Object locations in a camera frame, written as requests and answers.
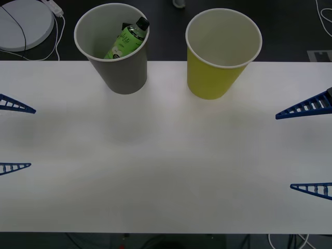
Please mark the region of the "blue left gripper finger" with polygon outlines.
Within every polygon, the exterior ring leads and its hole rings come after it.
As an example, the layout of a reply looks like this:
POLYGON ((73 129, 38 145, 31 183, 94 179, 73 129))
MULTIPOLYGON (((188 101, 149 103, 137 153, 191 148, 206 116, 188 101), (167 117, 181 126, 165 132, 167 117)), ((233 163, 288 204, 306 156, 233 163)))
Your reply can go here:
POLYGON ((13 173, 22 169, 26 169, 30 167, 32 164, 31 163, 4 163, 1 162, 1 173, 0 175, 6 175, 9 173, 13 173))
POLYGON ((36 113, 36 110, 20 101, 17 101, 11 97, 1 94, 1 110, 8 110, 13 112, 22 113, 36 113))

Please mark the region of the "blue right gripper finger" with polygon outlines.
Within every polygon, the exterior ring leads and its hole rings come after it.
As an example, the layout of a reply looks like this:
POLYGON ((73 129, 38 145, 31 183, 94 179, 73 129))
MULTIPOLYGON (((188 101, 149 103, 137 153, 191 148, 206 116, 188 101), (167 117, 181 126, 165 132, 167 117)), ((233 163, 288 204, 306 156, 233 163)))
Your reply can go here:
POLYGON ((331 88, 275 115, 276 120, 331 114, 331 88))
POLYGON ((296 183, 290 188, 315 197, 331 200, 331 183, 296 183))

